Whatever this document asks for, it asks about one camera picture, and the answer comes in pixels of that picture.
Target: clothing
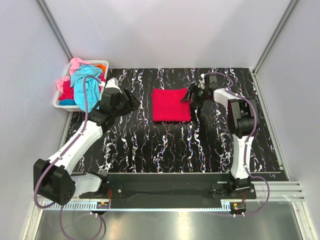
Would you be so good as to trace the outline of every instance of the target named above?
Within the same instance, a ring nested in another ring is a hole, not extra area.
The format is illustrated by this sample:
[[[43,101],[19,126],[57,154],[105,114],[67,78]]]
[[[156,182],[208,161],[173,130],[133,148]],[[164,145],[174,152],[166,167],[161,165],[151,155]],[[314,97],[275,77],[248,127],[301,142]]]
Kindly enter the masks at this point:
[[[71,81],[65,81],[63,83],[63,91],[62,94],[59,97],[59,101],[63,101],[66,99],[72,99],[74,100],[74,88],[70,87]]]
[[[70,60],[70,64],[71,64],[71,67],[70,67],[69,73],[70,73],[70,76],[72,76],[78,70],[80,65],[91,64],[91,62],[83,61],[78,57],[74,57]]]
[[[153,121],[189,122],[191,120],[190,102],[181,102],[188,89],[177,90],[153,89]]]
[[[74,101],[82,110],[86,110],[85,95],[84,95],[84,78],[87,75],[93,75],[96,78],[103,73],[102,69],[93,65],[81,65],[78,70],[71,76],[70,87],[74,88]],[[99,83],[92,77],[87,77],[85,82],[86,97],[88,102],[88,112],[91,112],[93,107],[99,101]]]
[[[100,68],[100,69],[102,69],[102,71],[105,73],[106,72],[106,66],[105,65],[103,65],[103,64],[98,64],[98,65],[94,65],[95,67],[97,67],[97,68]]]
[[[64,76],[55,82],[56,88],[59,90],[59,92],[61,93],[64,92],[63,90],[64,82],[69,80],[70,80],[70,76]]]
[[[59,102],[59,105],[66,106],[66,105],[76,105],[75,100],[73,99],[65,99]]]

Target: white backdrop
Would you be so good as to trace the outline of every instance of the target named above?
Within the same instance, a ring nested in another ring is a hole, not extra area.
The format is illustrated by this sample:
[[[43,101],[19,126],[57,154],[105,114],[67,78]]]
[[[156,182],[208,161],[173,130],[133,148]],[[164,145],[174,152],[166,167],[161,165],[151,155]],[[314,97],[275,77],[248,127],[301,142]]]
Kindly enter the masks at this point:
[[[46,0],[74,56],[111,68],[253,68],[290,0]]]
[[[320,2],[300,1],[258,80],[290,177],[299,181],[320,237]]]
[[[66,116],[52,102],[67,59],[35,0],[2,1],[0,32],[0,239],[18,240],[34,163],[54,153]]]

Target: white laundry basket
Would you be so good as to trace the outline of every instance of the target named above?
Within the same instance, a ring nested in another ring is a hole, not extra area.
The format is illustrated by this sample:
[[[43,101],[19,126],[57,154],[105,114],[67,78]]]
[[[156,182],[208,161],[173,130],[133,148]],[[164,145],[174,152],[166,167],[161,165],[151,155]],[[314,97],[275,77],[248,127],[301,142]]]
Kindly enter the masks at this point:
[[[108,73],[108,68],[109,68],[109,63],[107,61],[104,61],[104,60],[88,60],[88,61],[91,62],[92,65],[99,65],[99,64],[104,65],[105,66],[104,78],[107,79],[107,73]],[[63,77],[70,76],[70,74],[69,74],[70,67],[71,67],[71,64],[68,63],[68,65],[65,68]],[[101,88],[100,100],[101,100],[103,90],[104,89]],[[60,95],[61,95],[61,92],[59,90],[57,90],[55,97],[54,97],[53,106],[55,106],[56,108],[59,108],[59,109],[65,109],[69,112],[81,112],[82,111],[77,105],[59,105]]]

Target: folded red cloth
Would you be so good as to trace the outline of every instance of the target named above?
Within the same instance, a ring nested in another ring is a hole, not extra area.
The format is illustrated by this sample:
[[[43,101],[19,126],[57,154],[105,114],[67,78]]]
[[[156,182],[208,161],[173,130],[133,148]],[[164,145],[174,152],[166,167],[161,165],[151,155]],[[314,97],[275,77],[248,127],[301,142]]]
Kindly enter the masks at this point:
[[[153,89],[153,121],[189,122],[191,120],[190,102],[181,102],[188,89],[177,90]]]
[[[71,81],[65,81],[63,82],[62,88],[63,88],[63,92],[61,93],[59,100],[65,100],[65,99],[75,99],[74,97],[74,88],[70,87],[70,83]]]

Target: marble pattern tabletop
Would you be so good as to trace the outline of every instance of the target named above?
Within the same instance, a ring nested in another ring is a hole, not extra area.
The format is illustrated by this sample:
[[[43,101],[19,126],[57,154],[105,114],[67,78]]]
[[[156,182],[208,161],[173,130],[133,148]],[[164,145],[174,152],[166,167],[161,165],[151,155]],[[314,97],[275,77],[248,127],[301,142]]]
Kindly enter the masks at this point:
[[[74,172],[111,173],[218,173],[227,172],[233,161],[233,141],[228,131],[227,109],[206,101],[191,111],[190,122],[152,121],[153,89],[181,89],[199,83],[200,75],[211,71],[227,74],[234,81],[231,90],[257,101],[259,128],[252,143],[251,172],[280,172],[274,146],[248,68],[152,68],[109,69],[108,79],[117,78],[142,103],[135,112],[119,117],[113,127],[84,154]],[[226,87],[229,82],[217,76]],[[80,127],[83,112],[74,112],[68,140]]]

